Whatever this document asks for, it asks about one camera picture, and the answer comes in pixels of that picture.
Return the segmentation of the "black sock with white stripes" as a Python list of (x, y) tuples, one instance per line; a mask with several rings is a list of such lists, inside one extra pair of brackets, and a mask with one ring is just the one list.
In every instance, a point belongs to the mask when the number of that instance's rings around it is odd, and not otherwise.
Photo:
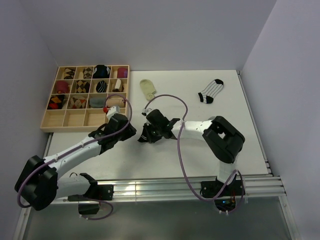
[(140, 143), (153, 143), (153, 137), (151, 135), (152, 126), (148, 124), (143, 125), (142, 133), (138, 139)]

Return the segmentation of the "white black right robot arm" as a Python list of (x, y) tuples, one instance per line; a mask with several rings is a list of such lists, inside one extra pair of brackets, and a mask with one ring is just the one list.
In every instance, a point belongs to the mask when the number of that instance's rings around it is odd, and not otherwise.
[(216, 116), (206, 121), (185, 121), (184, 118), (168, 120), (158, 109), (144, 112), (142, 115), (146, 118), (141, 134), (142, 140), (148, 143), (155, 143), (162, 138), (177, 140), (182, 174), (198, 199), (204, 200), (205, 196), (195, 192), (187, 177), (181, 153), (182, 139), (204, 141), (219, 160), (215, 186), (211, 188), (211, 198), (215, 200), (233, 190), (236, 177), (241, 175), (236, 167), (236, 159), (243, 149), (245, 137), (224, 117)]

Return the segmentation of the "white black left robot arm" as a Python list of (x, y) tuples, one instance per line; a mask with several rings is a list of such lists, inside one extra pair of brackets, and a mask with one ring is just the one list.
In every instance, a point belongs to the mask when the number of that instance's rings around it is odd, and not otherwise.
[(62, 180), (61, 177), (79, 164), (102, 155), (119, 141), (136, 134), (130, 120), (122, 114), (114, 114), (108, 123), (92, 131), (76, 145), (51, 156), (37, 155), (26, 162), (14, 189), (17, 203), (22, 208), (32, 207), (37, 211), (49, 206), (53, 200), (78, 196), (81, 200), (100, 200), (98, 182), (87, 173)]

